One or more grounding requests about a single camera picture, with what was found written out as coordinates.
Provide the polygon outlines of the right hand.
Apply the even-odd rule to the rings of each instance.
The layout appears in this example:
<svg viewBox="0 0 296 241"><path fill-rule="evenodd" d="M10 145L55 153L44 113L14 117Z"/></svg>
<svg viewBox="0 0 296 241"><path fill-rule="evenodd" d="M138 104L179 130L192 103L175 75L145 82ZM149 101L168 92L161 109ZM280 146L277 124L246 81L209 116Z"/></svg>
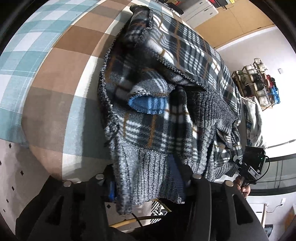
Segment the right hand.
<svg viewBox="0 0 296 241"><path fill-rule="evenodd" d="M233 185L240 191L244 198L247 198L250 194L251 188L249 185L243 185L243 180L241 176L237 176L233 181Z"/></svg>

